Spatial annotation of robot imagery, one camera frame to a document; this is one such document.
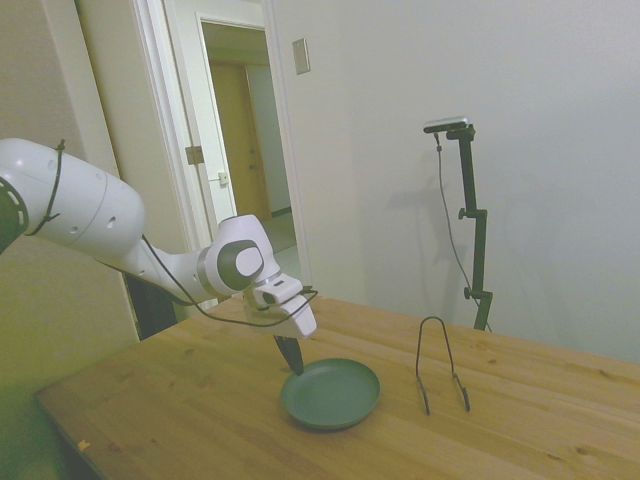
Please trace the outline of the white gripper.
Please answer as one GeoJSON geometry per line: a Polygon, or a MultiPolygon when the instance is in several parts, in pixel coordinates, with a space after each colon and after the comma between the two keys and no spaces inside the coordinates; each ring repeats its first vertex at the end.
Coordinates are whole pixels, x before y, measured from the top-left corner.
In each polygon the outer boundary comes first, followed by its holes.
{"type": "Polygon", "coordinates": [[[243,292],[247,321],[260,333],[276,335],[276,345],[296,375],[304,373],[297,339],[312,335],[316,320],[302,283],[286,274],[273,276],[243,292]]]}

